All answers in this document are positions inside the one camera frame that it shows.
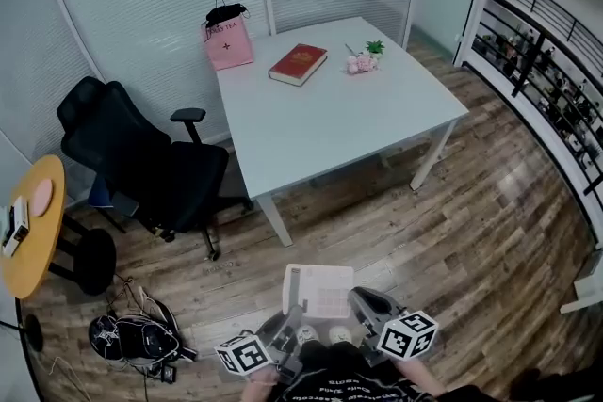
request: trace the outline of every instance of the red book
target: red book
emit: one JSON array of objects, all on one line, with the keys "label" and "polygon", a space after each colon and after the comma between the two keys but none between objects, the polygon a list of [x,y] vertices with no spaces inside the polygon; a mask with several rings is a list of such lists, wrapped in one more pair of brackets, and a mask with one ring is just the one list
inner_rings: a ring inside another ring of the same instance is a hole
[{"label": "red book", "polygon": [[301,86],[326,58],[325,49],[298,44],[268,71],[268,76],[293,86]]}]

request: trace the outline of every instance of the white paper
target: white paper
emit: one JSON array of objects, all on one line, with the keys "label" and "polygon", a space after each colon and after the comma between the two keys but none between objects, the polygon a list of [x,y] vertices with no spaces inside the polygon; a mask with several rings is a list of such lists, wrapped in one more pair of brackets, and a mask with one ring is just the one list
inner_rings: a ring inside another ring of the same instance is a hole
[{"label": "white paper", "polygon": [[299,270],[299,289],[294,304],[304,308],[308,318],[348,318],[351,308],[348,292],[354,286],[350,266],[287,265],[283,282],[283,313],[289,310],[291,270]]}]

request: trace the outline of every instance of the wooden floor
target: wooden floor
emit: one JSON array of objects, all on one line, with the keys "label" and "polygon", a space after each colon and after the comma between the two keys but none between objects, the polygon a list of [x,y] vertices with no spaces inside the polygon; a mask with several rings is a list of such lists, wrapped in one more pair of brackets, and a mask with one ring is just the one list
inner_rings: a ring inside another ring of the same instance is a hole
[{"label": "wooden floor", "polygon": [[[391,153],[391,169],[368,159],[286,192],[278,206],[295,240],[291,248],[281,246],[261,212],[223,220],[216,263],[204,261],[199,233],[165,244],[135,221],[123,235],[90,210],[75,214],[113,235],[118,273],[170,306],[201,354],[195,363],[178,362],[174,385],[150,381],[151,401],[238,400],[242,384],[222,371],[212,347],[277,311],[288,263],[353,266],[357,281],[434,316],[442,329],[426,362],[449,387],[474,383],[502,398],[525,367],[567,372],[593,358],[603,336],[601,310],[559,314],[594,249],[570,190],[478,77],[420,45],[411,52],[470,110],[418,193],[408,184],[427,141]],[[43,355],[32,354],[45,398],[86,400],[63,370],[48,376],[60,356],[92,400],[144,400],[140,374],[109,367],[90,347],[88,325],[106,303],[76,292],[49,275],[23,303],[45,335]]]}]

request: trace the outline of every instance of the chair wheel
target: chair wheel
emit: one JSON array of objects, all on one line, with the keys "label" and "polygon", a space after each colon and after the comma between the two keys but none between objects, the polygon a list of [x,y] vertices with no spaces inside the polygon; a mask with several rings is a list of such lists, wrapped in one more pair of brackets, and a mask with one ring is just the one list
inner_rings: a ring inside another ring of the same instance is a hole
[{"label": "chair wheel", "polygon": [[216,260],[218,260],[220,258],[220,251],[219,250],[213,250],[210,251],[209,254],[207,255],[207,258],[209,258],[209,261],[211,262],[215,262]]},{"label": "chair wheel", "polygon": [[171,243],[176,239],[176,233],[171,230],[163,230],[160,236],[166,243]]}]

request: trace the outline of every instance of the person's hand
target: person's hand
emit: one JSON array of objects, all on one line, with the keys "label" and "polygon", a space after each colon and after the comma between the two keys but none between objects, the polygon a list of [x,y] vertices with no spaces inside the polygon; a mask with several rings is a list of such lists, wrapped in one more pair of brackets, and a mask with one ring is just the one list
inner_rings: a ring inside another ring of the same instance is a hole
[{"label": "person's hand", "polygon": [[248,379],[249,382],[259,385],[276,385],[279,381],[279,373],[275,365],[267,365],[251,373]]},{"label": "person's hand", "polygon": [[435,378],[419,359],[411,359],[409,361],[395,360],[392,362],[401,374],[433,397],[437,398],[447,392],[444,384]]},{"label": "person's hand", "polygon": [[272,387],[279,381],[279,373],[274,365],[267,365],[249,374],[247,385],[241,394],[241,402],[265,402]]}]

